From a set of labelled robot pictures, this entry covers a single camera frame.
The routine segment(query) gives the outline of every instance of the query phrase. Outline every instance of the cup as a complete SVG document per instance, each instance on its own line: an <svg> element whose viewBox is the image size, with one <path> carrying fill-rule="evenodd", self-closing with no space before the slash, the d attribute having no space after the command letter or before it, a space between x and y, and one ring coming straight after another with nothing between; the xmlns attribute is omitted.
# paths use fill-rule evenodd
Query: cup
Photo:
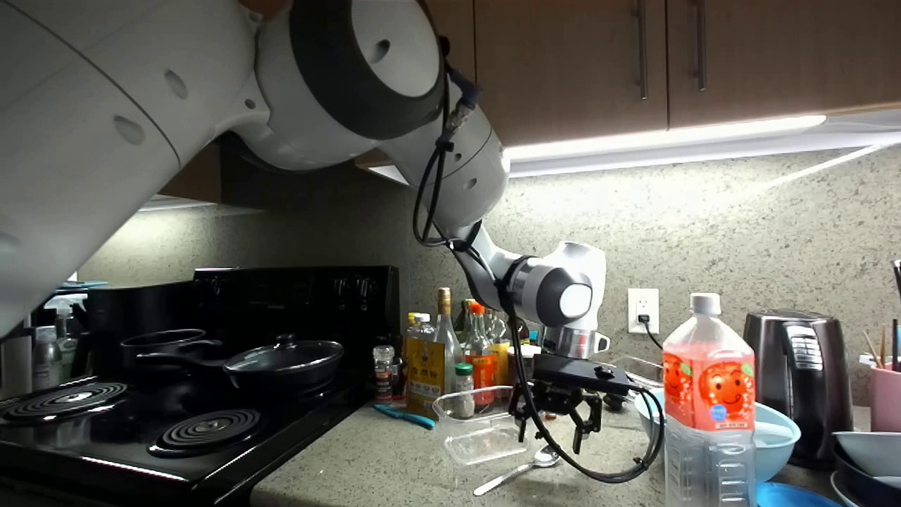
<svg viewBox="0 0 901 507"><path fill-rule="evenodd" d="M901 432L901 373L872 373L869 429Z"/></svg>

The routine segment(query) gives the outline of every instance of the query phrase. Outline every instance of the stove burner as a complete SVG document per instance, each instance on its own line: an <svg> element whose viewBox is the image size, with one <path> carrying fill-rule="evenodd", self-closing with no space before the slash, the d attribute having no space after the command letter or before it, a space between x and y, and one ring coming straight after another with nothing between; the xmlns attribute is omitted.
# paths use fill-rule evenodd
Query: stove burner
<svg viewBox="0 0 901 507"><path fill-rule="evenodd" d="M55 421L62 415L103 407L127 391L123 383L85 383L21 398L2 408L7 421Z"/></svg>
<svg viewBox="0 0 901 507"><path fill-rule="evenodd" d="M165 447L209 447L244 438L258 424L258 412L230 408L209 412L162 432L159 445Z"/></svg>

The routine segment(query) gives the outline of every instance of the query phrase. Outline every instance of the bottle cap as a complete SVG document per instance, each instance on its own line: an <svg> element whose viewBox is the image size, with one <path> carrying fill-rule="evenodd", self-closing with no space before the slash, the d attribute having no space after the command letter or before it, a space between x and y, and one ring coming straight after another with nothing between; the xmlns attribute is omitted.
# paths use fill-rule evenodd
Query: bottle cap
<svg viewBox="0 0 901 507"><path fill-rule="evenodd" d="M694 315L721 315L724 305L718 293L693 293Z"/></svg>

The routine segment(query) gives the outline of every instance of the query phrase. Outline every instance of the under-cabinet light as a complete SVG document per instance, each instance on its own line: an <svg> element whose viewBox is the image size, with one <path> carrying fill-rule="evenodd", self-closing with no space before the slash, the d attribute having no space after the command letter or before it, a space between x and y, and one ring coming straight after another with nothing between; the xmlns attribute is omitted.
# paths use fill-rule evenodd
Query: under-cabinet light
<svg viewBox="0 0 901 507"><path fill-rule="evenodd" d="M627 135L572 138L552 143L523 143L503 150L503 167L511 178L525 176L559 176L559 173L590 173L590 169L623 169L648 164L679 164L679 162L710 162L714 143L741 143L755 138L787 135L814 129L825 121L823 114L777 115L730 124L701 124L676 129L651 129Z"/></svg>

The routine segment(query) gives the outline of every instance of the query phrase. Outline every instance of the electrical outlet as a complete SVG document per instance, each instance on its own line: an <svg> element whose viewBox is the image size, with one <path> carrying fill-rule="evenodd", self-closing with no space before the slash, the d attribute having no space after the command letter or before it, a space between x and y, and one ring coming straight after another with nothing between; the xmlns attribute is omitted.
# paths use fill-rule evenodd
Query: electrical outlet
<svg viewBox="0 0 901 507"><path fill-rule="evenodd" d="M640 315L651 319L651 333L659 333L659 291L656 287L627 287L627 309L624 309L627 333L645 335L645 325Z"/></svg>

